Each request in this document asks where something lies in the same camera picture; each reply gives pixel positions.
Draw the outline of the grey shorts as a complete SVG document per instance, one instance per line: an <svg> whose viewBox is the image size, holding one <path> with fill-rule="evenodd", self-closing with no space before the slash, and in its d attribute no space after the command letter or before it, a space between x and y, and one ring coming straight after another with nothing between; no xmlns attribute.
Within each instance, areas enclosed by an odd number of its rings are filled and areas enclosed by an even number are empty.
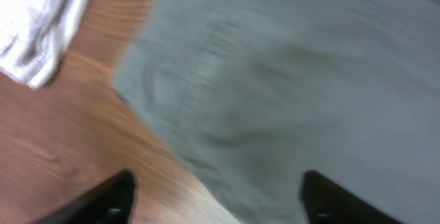
<svg viewBox="0 0 440 224"><path fill-rule="evenodd" d="M439 222L439 0L154 0L113 87L242 223L308 170Z"/></svg>

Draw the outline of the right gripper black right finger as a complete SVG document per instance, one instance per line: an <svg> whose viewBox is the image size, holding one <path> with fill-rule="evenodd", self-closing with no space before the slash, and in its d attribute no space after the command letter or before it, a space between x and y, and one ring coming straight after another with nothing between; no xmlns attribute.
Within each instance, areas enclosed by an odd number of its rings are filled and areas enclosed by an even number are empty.
<svg viewBox="0 0 440 224"><path fill-rule="evenodd" d="M300 200L310 224L402 224L316 170L303 174Z"/></svg>

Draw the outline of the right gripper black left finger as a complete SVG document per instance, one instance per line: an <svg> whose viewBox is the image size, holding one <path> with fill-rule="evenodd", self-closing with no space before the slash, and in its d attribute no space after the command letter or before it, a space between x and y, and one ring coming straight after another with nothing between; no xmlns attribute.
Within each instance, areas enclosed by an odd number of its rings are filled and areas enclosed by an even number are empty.
<svg viewBox="0 0 440 224"><path fill-rule="evenodd" d="M128 224L134 196L134 175L124 169L34 224Z"/></svg>

